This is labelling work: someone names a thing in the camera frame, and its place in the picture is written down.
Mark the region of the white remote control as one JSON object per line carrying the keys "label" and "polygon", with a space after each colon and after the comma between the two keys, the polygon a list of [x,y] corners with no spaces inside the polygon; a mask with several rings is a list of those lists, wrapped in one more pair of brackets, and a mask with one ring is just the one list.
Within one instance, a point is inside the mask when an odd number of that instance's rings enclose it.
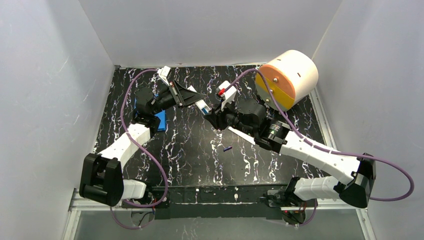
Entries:
{"label": "white remote control", "polygon": [[192,85],[190,85],[187,89],[187,92],[184,94],[184,106],[188,107],[191,105],[196,105],[197,108],[202,112],[202,114],[206,115],[202,111],[202,108],[205,105],[207,105],[206,102],[204,101],[205,97],[206,97],[205,95],[202,96],[200,93],[196,91],[196,89]]}

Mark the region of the white remote battery cover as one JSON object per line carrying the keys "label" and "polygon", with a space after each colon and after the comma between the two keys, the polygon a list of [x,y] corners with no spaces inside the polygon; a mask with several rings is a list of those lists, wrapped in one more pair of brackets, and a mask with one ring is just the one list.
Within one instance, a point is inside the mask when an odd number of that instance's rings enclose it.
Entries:
{"label": "white remote battery cover", "polygon": [[241,137],[241,138],[242,138],[242,139],[244,139],[245,141],[249,142],[250,144],[252,144],[252,145],[255,145],[255,144],[256,144],[256,143],[255,143],[255,140],[254,140],[254,138],[253,138],[252,136],[249,136],[248,134],[243,133],[243,132],[241,132],[240,130],[237,130],[237,129],[235,129],[235,128],[231,127],[231,126],[229,126],[229,127],[228,127],[228,129],[229,129],[232,133],[236,134],[237,136]]}

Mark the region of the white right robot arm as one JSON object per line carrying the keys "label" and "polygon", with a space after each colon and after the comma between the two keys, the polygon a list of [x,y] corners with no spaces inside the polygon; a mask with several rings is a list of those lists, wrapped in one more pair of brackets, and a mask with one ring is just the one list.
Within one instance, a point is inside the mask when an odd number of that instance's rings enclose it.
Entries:
{"label": "white right robot arm", "polygon": [[286,188],[269,193],[275,204],[299,204],[312,199],[340,199],[356,208],[367,208],[376,178],[375,162],[365,157],[341,156],[334,149],[321,151],[320,143],[301,138],[284,122],[268,117],[267,109],[252,98],[218,103],[201,109],[216,130],[232,127],[250,137],[259,147],[290,156],[328,173],[327,177],[293,177]]}

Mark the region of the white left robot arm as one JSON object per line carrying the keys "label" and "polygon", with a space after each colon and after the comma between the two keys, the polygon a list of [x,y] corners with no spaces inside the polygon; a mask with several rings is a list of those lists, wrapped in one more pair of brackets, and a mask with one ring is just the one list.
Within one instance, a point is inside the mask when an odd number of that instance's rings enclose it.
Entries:
{"label": "white left robot arm", "polygon": [[193,86],[185,88],[171,81],[155,94],[148,87],[135,93],[132,123],[113,144],[98,154],[89,153],[83,161],[79,195],[110,207],[121,200],[140,200],[147,193],[147,184],[123,177],[123,167],[130,158],[158,131],[161,111],[177,106],[189,107],[202,101],[205,94]]}

